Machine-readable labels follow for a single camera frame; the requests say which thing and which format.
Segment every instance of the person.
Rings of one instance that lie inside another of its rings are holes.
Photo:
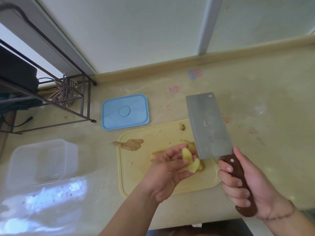
[[[144,236],[147,234],[159,204],[171,196],[180,181],[192,175],[188,171],[180,171],[188,164],[181,154],[184,147],[188,147],[188,144],[173,146],[156,157],[144,178],[123,202],[99,236]],[[233,150],[242,165],[245,179],[257,205],[256,217],[261,219],[276,236],[315,235],[314,225],[295,208],[292,202],[275,189],[265,174],[237,147]],[[196,158],[196,150],[190,151]],[[240,179],[229,174],[233,171],[232,166],[222,160],[218,161],[218,165],[220,168],[218,175],[226,197],[236,206],[250,206],[250,201],[247,199],[250,192],[242,188]]]

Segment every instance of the cleaver handle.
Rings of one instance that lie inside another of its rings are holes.
[[[250,191],[250,188],[248,187],[247,182],[245,180],[244,170],[241,166],[241,163],[237,159],[236,155],[233,153],[231,155],[222,156],[221,160],[225,161],[226,163],[229,163],[233,167],[233,172],[230,174],[233,177],[239,178],[242,181],[243,183],[242,188],[246,188],[247,190]],[[241,215],[245,217],[253,217],[257,214],[257,206],[251,191],[248,200],[250,201],[250,207],[235,206],[235,208]]]

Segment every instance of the yellow cutting board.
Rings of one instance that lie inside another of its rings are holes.
[[[179,129],[179,123],[186,126],[184,131]],[[180,144],[180,140],[195,141],[189,119],[126,131],[118,141],[126,142],[128,139],[143,139],[144,142],[137,151],[117,147],[119,190],[124,198],[127,198],[151,166],[151,153]],[[193,176],[180,182],[173,194],[216,186],[220,182],[218,165],[212,158],[203,160],[203,165],[202,172],[196,172]]]

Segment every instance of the bracelet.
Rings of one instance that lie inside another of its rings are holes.
[[[260,220],[263,220],[263,221],[274,221],[274,220],[280,220],[280,219],[291,217],[294,214],[294,212],[295,212],[295,205],[289,199],[288,199],[288,201],[292,205],[292,211],[290,213],[288,213],[286,215],[283,215],[283,216],[279,216],[279,217],[273,217],[273,218],[264,218],[264,219],[263,218],[259,218],[259,217],[257,217],[257,218],[260,219]]]

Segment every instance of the clear plastic container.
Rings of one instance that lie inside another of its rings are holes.
[[[20,146],[11,156],[6,184],[21,189],[71,178],[77,162],[77,145],[63,139]]]

